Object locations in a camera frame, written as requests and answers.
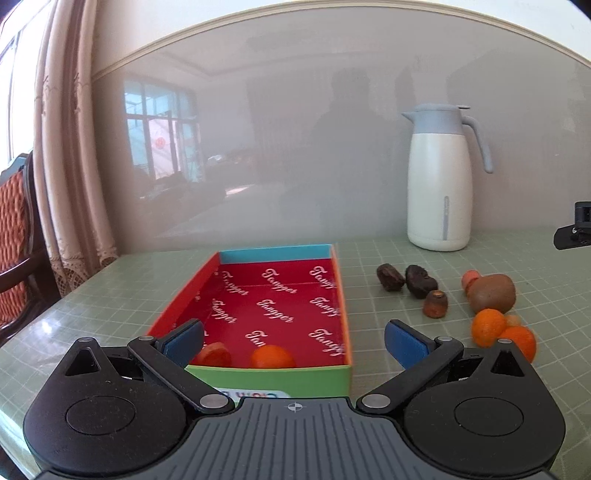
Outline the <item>brown cut fruit piece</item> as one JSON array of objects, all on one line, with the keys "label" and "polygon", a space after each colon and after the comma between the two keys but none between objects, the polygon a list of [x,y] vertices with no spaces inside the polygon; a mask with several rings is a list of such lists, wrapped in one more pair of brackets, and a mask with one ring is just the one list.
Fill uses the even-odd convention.
[{"label": "brown cut fruit piece", "polygon": [[423,314],[429,318],[441,319],[446,316],[449,307],[448,297],[441,290],[430,291],[423,304]]}]

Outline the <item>orange tangerine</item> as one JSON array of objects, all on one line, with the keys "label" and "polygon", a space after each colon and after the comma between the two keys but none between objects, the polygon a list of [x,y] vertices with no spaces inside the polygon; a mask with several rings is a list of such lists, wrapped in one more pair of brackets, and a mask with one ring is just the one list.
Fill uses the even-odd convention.
[{"label": "orange tangerine", "polygon": [[532,363],[537,353],[537,340],[533,332],[524,326],[506,328],[499,339],[511,340],[522,352],[529,363]]},{"label": "orange tangerine", "polygon": [[264,345],[250,356],[250,367],[256,369],[290,369],[297,366],[296,359],[283,347]]},{"label": "orange tangerine", "polygon": [[490,308],[483,309],[472,321],[472,340],[480,348],[489,348],[506,328],[507,320],[502,312]]}]

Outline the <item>dark wrinkled date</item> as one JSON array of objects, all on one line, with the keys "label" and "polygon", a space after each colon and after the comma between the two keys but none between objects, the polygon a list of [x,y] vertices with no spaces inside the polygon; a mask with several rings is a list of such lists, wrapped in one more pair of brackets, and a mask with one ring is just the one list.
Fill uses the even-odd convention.
[{"label": "dark wrinkled date", "polygon": [[425,299],[430,292],[439,289],[437,280],[419,265],[408,265],[405,277],[408,290],[417,299]]}]

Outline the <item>dark brown date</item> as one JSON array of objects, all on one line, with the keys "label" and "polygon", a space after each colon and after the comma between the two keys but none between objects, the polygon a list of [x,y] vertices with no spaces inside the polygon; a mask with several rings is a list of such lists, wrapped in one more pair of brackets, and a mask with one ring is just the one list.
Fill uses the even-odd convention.
[{"label": "dark brown date", "polygon": [[400,292],[406,284],[406,278],[390,263],[384,263],[377,268],[377,277],[387,292]]}]

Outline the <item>small tan longan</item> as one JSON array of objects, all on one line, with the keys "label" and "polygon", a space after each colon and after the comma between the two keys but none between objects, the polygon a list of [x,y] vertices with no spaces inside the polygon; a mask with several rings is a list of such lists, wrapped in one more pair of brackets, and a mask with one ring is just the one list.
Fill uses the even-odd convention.
[{"label": "small tan longan", "polygon": [[508,327],[518,327],[522,325],[522,322],[519,316],[511,314],[506,316],[506,324]]}]

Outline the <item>brown kiwi fruit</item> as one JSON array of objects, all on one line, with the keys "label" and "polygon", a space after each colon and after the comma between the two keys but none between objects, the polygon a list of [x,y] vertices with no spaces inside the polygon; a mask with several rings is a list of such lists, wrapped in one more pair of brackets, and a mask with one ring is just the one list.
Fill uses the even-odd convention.
[{"label": "brown kiwi fruit", "polygon": [[474,313],[494,309],[505,314],[514,307],[517,292],[509,276],[491,274],[475,280],[468,289],[467,298]]}]

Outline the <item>orange tangerine front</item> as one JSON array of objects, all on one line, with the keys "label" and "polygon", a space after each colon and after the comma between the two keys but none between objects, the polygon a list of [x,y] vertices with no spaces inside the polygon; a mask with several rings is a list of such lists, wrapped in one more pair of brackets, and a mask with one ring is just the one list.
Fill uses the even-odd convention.
[{"label": "orange tangerine front", "polygon": [[537,353],[537,340],[533,332],[524,326],[506,328],[499,339],[511,340],[522,352],[529,363],[532,363]]}]

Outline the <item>colourful red-lined cardboard box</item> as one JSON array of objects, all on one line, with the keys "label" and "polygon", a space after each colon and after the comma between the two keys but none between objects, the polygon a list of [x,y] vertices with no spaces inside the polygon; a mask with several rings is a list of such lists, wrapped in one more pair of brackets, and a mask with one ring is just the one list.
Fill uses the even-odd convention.
[{"label": "colourful red-lined cardboard box", "polygon": [[[192,365],[192,359],[186,369],[233,401],[349,395],[353,357],[331,244],[215,252],[148,333],[162,337],[193,319],[204,325],[202,347],[222,342],[232,366]],[[264,345],[287,349],[297,366],[250,367],[252,352]]]}]

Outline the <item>beige lace curtain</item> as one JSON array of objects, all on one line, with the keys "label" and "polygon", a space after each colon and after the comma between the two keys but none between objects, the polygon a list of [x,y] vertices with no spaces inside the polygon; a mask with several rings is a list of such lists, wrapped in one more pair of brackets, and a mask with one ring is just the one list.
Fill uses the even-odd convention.
[{"label": "beige lace curtain", "polygon": [[33,173],[58,291],[67,295],[117,250],[98,171],[91,54],[94,1],[56,1],[37,67]]}]

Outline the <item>white thermos jug grey lid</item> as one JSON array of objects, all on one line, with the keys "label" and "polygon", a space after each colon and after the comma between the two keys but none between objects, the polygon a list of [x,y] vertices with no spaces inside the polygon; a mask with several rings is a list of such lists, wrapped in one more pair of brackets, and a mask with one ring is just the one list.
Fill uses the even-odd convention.
[{"label": "white thermos jug grey lid", "polygon": [[466,106],[426,103],[405,112],[413,123],[408,166],[407,235],[415,246],[453,252],[470,242],[473,175],[468,141],[472,129],[484,171],[494,172],[488,142]]}]

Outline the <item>wooden sofa orange cushions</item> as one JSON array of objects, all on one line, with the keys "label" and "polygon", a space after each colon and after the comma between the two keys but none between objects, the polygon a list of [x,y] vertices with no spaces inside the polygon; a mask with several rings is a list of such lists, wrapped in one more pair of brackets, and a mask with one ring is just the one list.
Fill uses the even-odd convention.
[{"label": "wooden sofa orange cushions", "polygon": [[1,174],[1,342],[60,299],[40,223],[33,156]]}]

